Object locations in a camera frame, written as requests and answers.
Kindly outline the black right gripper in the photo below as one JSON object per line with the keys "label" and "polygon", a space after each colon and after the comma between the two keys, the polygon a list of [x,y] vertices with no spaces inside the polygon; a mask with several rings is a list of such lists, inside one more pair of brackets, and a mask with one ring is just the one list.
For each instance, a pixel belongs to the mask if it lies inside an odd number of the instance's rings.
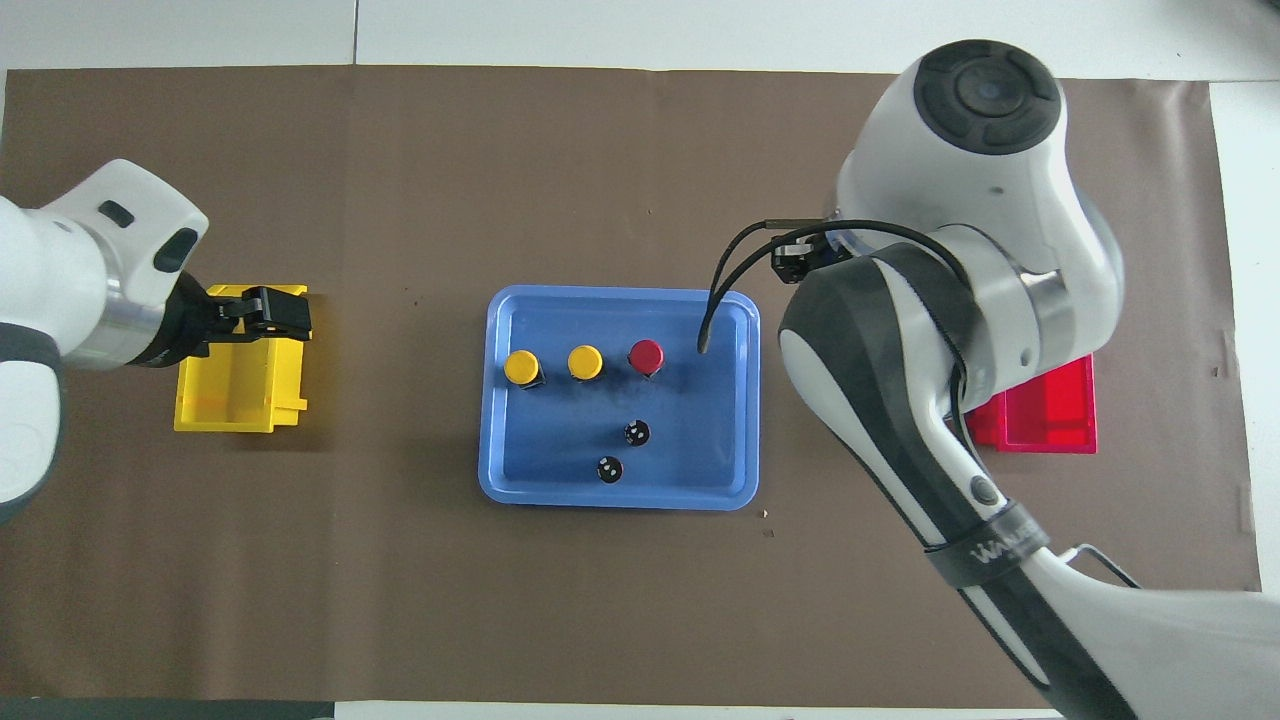
{"label": "black right gripper", "polygon": [[781,283],[797,284],[814,270],[861,255],[855,229],[828,229],[780,243],[771,251],[771,269]]}

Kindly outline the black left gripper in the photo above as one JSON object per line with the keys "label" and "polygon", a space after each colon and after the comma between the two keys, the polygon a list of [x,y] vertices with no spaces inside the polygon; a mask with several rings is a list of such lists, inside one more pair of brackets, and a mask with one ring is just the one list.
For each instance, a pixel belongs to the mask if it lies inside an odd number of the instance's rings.
{"label": "black left gripper", "polygon": [[207,337],[259,340],[312,338],[308,300],[271,287],[250,287],[239,297],[209,296],[188,272],[180,272],[150,342],[150,366],[173,366],[196,355]]}

